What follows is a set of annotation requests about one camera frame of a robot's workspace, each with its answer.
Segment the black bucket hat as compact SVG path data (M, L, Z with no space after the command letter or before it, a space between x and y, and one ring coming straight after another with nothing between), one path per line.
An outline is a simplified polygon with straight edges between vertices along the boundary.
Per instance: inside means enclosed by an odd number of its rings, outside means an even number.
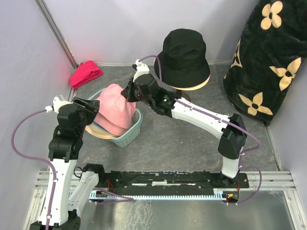
M206 60L206 43L202 34L191 29L171 31L163 42L163 49L154 61L156 76L163 83L176 77L201 77L210 73Z

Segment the light blue plastic basket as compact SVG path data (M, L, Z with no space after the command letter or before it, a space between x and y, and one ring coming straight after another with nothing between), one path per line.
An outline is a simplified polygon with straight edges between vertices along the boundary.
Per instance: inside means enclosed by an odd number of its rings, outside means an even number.
M140 133L141 131L141 124L143 121L143 114L139 108L136 109L132 117L132 125L131 128L128 129L122 136L119 136L115 139L107 139L113 142L120 148L124 148L129 145Z

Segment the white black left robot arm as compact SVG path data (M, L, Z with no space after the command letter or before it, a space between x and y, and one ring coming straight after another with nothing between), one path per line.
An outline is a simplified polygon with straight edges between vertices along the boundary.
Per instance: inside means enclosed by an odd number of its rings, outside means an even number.
M57 113L58 125L48 145L49 182L45 202L38 221L30 225L32 230L78 230L81 213L94 187L106 182L102 165L86 166L79 183L70 191L71 180L83 145L83 134L100 108L98 100L74 97L72 102L61 96L53 99L47 111Z

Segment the pink bucket hat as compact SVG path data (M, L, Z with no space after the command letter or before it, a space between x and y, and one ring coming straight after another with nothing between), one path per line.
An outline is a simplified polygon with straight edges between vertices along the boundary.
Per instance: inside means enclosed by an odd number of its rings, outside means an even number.
M132 117L136 112L136 103L130 103L121 95L123 88L111 84L98 96L99 111L94 122L115 136L123 135L131 128Z

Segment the cream bucket hat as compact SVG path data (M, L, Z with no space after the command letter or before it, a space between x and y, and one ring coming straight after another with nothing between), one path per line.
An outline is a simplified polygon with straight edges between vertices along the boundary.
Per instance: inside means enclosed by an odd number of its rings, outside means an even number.
M205 86L209 82L210 76L211 75L209 74L204 79L202 77L199 79L195 76L176 77L173 80L165 82L165 84L177 90L194 91Z

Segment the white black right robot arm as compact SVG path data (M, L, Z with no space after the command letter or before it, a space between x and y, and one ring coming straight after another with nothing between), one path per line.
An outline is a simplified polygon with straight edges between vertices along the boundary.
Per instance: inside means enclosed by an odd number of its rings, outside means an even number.
M247 138L241 116L221 115L196 106L160 87L151 74L130 78L121 95L127 102L143 102L159 115L188 122L214 135L219 139L218 152L223 157L220 182L225 187L237 184L240 154Z

